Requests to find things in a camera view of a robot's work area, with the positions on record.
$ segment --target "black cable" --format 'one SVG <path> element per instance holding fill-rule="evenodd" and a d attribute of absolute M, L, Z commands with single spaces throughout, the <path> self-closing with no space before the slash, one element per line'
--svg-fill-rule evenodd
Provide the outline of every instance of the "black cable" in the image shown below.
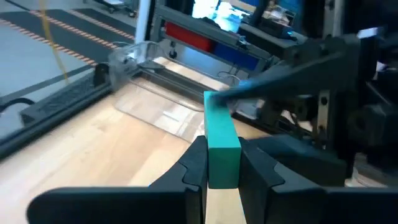
<path fill-rule="evenodd" d="M 299 124 L 299 120 L 297 119 L 296 115 L 294 115 L 294 114 L 293 114 L 292 112 L 290 112 L 290 111 L 289 111 L 289 115 L 290 115 L 290 117 L 292 118 L 293 123 L 294 123 L 294 126 L 295 126 L 294 132 L 296 133 L 297 137 L 298 137 L 300 140 L 303 139 L 304 133 L 303 133 L 302 128 L 301 128 L 301 126 L 300 126 L 300 124 Z"/>
<path fill-rule="evenodd" d="M 236 66 L 236 68 L 235 68 L 235 76 L 236 75 L 238 75 L 238 72 L 241 70 L 241 66 L 240 65 L 238 65 L 238 66 Z"/>
<path fill-rule="evenodd" d="M 35 102 L 27 99 L 27 98 L 17 98 L 15 100 L 8 101 L 7 103 L 0 105 L 0 114 L 3 113 L 8 107 L 18 104 L 18 103 L 23 103 L 27 105 L 34 105 Z"/>
<path fill-rule="evenodd" d="M 221 77 L 220 77 L 220 74 L 221 74 L 221 73 L 227 73 L 228 75 L 232 75 L 231 72 L 232 72 L 232 69 L 234 68 L 234 66 L 235 66 L 235 63 L 232 64 L 232 66 L 231 66 L 231 68 L 229 69 L 228 72 L 226 72 L 226 71 L 219 71 L 219 72 L 217 73 L 217 77 L 218 77 L 218 78 L 221 78 Z"/>

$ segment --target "teal block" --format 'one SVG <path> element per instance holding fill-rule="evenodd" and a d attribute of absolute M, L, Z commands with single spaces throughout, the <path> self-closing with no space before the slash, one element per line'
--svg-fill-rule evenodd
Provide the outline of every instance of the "teal block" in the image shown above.
<path fill-rule="evenodd" d="M 228 107 L 214 104 L 213 93 L 204 92 L 208 186 L 211 189 L 235 189 L 239 182 L 241 143 Z"/>

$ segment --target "wooden tabletop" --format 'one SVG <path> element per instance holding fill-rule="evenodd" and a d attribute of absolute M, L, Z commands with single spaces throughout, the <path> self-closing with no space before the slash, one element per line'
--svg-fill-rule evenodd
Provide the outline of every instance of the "wooden tabletop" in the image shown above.
<path fill-rule="evenodd" d="M 223 85 L 164 58 L 158 62 L 206 85 Z M 189 141 L 117 110 L 119 100 L 106 97 L 0 164 L 1 223 L 26 223 L 29 202 L 46 190 L 148 186 L 179 159 Z M 242 137 L 267 135 L 235 124 Z M 245 223 L 237 190 L 208 191 L 206 223 Z"/>

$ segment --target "floor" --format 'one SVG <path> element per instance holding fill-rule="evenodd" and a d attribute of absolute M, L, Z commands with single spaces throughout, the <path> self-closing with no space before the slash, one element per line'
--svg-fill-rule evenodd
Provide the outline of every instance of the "floor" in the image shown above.
<path fill-rule="evenodd" d="M 62 9 L 64 10 L 64 14 L 65 11 L 68 11 L 70 9 L 89 8 L 95 10 L 95 12 L 102 13 L 105 16 L 109 16 L 113 19 L 117 19 L 118 21 L 123 22 L 123 27 L 126 27 L 126 24 L 134 27 L 136 24 L 136 20 L 128 17 L 126 13 L 120 11 L 115 12 L 114 14 L 110 14 L 104 6 L 94 1 L 88 1 L 86 4 L 83 3 L 83 0 L 47 0 L 46 2 L 46 9 Z M 32 16 L 29 13 L 25 12 L 27 12 L 27 10 L 29 11 L 38 9 L 40 9 L 38 1 L 0 0 L 0 19 L 9 19 L 13 16 L 19 17 L 15 16 L 18 15 L 18 13 L 8 13 L 19 12 L 23 13 L 24 16 L 27 16 L 25 21 L 32 23 L 34 22 L 33 20 L 35 16 Z M 57 17 L 58 14 L 53 15 L 51 14 L 51 12 L 54 11 L 50 10 L 49 14 L 47 15 Z M 56 29 L 61 29 L 54 24 L 52 25 L 53 26 L 51 29 L 53 31 Z M 38 32 L 42 32 L 40 26 L 37 28 L 36 34 Z M 83 23 L 74 23 L 73 26 L 82 29 L 79 26 L 83 26 Z M 61 77 L 62 71 L 59 69 L 54 59 L 52 49 L 48 43 L 40 41 L 39 37 L 35 39 L 35 36 L 29 36 L 29 34 L 26 34 L 26 32 L 25 34 L 23 34 L 21 29 L 18 30 L 15 27 L 11 27 L 9 24 L 7 25 L 0 23 L 0 33 L 2 34 L 0 35 L 0 42 L 2 43 L 2 50 L 0 51 L 0 62 L 2 67 L 2 75 L 0 76 L 0 103 L 18 97 L 25 97 L 33 101 L 39 101 L 50 96 L 52 93 L 59 91 L 66 85 L 65 81 L 59 78 L 58 82 L 55 82 L 45 88 L 41 88 L 33 92 L 27 91 L 26 88 L 29 86 L 44 82 L 51 78 Z M 109 32 L 107 34 L 104 32 L 103 34 L 100 32 L 100 30 L 97 32 L 97 34 L 91 35 L 94 35 L 99 39 L 107 40 L 108 42 L 119 40 L 117 37 L 114 38 L 112 36 L 115 35 L 115 33 Z M 71 39 L 62 41 L 64 43 L 60 44 L 62 48 L 68 47 L 69 42 L 73 42 L 73 40 Z M 89 40 L 86 40 L 86 43 L 87 44 L 85 44 L 83 49 L 90 49 L 90 44 L 92 43 Z M 164 40 L 161 43 L 161 46 L 163 46 L 164 49 L 168 50 L 168 40 Z M 70 81 L 72 82 L 81 77 L 84 77 L 87 74 L 90 74 L 93 71 L 92 67 L 88 66 L 88 64 L 90 65 L 89 62 L 91 61 L 91 64 L 93 64 L 94 61 L 97 61 L 98 59 L 96 57 L 98 56 L 98 54 L 101 58 L 106 58 L 107 56 L 106 53 L 98 53 L 100 52 L 100 50 L 103 49 L 98 49 L 98 52 L 95 52 L 92 55 L 89 55 L 89 52 L 79 52 L 79 50 L 76 49 L 69 49 L 74 50 L 75 52 L 85 56 L 84 58 L 77 58 L 80 56 L 72 56 L 73 54 L 70 53 L 71 51 L 67 51 L 65 49 L 64 51 L 59 51 L 60 58 L 65 66 L 66 72 L 70 74 Z M 207 55 L 203 55 L 199 52 L 196 52 L 181 45 L 177 46 L 177 52 L 179 61 L 210 75 L 216 75 L 219 71 L 228 71 L 230 69 L 230 66 L 227 64 L 214 60 Z M 240 72 L 238 75 L 245 76 L 244 72 Z M 21 119 L 19 117 L 19 112 L 26 107 L 26 105 L 14 105 L 4 111 L 3 114 L 0 114 L 0 139 L 12 133 L 13 131 L 21 129 L 23 127 Z"/>

